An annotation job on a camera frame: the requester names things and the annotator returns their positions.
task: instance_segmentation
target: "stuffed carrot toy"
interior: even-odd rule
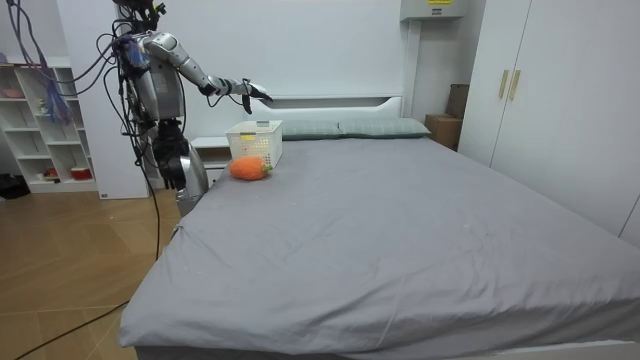
[[[231,176],[242,180],[260,180],[272,169],[258,156],[243,156],[229,165]]]

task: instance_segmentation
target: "floor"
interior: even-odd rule
[[[160,191],[161,240],[180,216]],[[0,203],[0,360],[128,300],[154,262],[153,200],[97,193],[36,194]],[[116,334],[121,310],[31,354],[29,360],[135,359]]]

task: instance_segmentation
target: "humanoid robot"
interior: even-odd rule
[[[184,94],[180,76],[196,85],[206,97],[242,95],[242,105],[251,114],[250,98],[272,99],[266,90],[247,79],[223,79],[205,74],[200,65],[182,48],[175,36],[157,32],[164,4],[154,7],[153,0],[113,0],[131,31],[120,46],[137,46],[144,59],[143,66],[122,58],[121,84],[125,83],[129,108],[139,132],[151,142],[153,155],[165,179],[176,189],[176,202],[182,216],[188,214],[208,190],[207,174],[198,153],[184,138],[180,122],[184,116]]]

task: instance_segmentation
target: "nightstand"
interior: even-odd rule
[[[218,180],[231,161],[231,149],[226,136],[199,137],[191,142],[204,163],[209,186]]]

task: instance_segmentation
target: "red object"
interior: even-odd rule
[[[261,157],[244,156],[235,159],[229,165],[231,176],[242,180],[260,180],[272,169]]]
[[[81,168],[81,167],[71,169],[71,177],[74,180],[93,179],[93,176],[91,176],[91,170],[89,170],[89,168]]]
[[[11,99],[24,99],[24,93],[18,89],[2,89],[2,92]]]

